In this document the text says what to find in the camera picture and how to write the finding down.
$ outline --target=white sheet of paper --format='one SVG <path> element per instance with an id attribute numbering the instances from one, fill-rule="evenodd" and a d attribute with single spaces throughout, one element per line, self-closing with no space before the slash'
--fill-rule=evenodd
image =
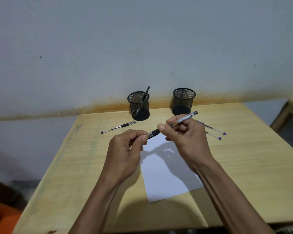
<path id="1" fill-rule="evenodd" d="M 141 171 L 149 202 L 203 187 L 180 157 L 173 142 L 159 134 L 148 140 L 141 154 Z"/>

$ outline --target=pen holder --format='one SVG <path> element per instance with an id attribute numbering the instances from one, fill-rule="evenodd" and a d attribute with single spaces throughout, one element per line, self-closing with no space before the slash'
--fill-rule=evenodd
<path id="1" fill-rule="evenodd" d="M 143 91 L 137 91 L 129 94 L 127 100 L 130 105 L 131 114 L 134 120 L 136 121 L 144 121 L 150 116 L 149 109 L 149 94 L 147 94 L 146 98 L 143 102 L 141 102 L 143 96 Z"/>
<path id="2" fill-rule="evenodd" d="M 172 93 L 174 99 L 172 102 L 172 113 L 176 115 L 191 113 L 195 92 L 188 88 L 178 88 Z"/>

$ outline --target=orange object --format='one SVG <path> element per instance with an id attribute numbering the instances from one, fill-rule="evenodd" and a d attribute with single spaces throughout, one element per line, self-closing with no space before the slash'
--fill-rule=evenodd
<path id="1" fill-rule="evenodd" d="M 12 233 L 21 214 L 20 211 L 0 203 L 0 234 Z"/>

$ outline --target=person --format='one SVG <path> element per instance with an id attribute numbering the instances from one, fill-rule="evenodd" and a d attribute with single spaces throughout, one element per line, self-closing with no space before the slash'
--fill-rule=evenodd
<path id="1" fill-rule="evenodd" d="M 184 116 L 172 117 L 166 123 Z M 203 124 L 190 118 L 174 127 L 158 124 L 157 128 L 167 141 L 175 143 L 180 156 L 201 179 L 229 233 L 274 233 L 213 158 Z M 113 197 L 120 184 L 137 169 L 147 135 L 143 130 L 127 130 L 110 140 L 101 175 L 69 234 L 103 232 Z"/>

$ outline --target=table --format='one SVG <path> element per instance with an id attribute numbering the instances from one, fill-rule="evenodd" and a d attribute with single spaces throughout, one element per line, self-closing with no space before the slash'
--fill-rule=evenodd
<path id="1" fill-rule="evenodd" d="M 268 223 L 293 221 L 293 149 L 242 103 L 193 106 L 194 118 L 226 131 L 207 136 L 211 152 Z M 172 116 L 150 110 L 146 121 L 128 111 L 80 115 L 29 201 L 14 233 L 67 233 L 103 167 L 109 140 L 126 129 L 152 131 Z M 104 232 L 206 228 L 222 223 L 204 188 L 149 204 L 140 168 L 118 190 Z"/>
<path id="2" fill-rule="evenodd" d="M 286 124 L 290 115 L 293 114 L 293 99 L 290 99 L 281 109 L 277 118 L 271 124 L 271 128 L 278 133 L 281 128 Z"/>

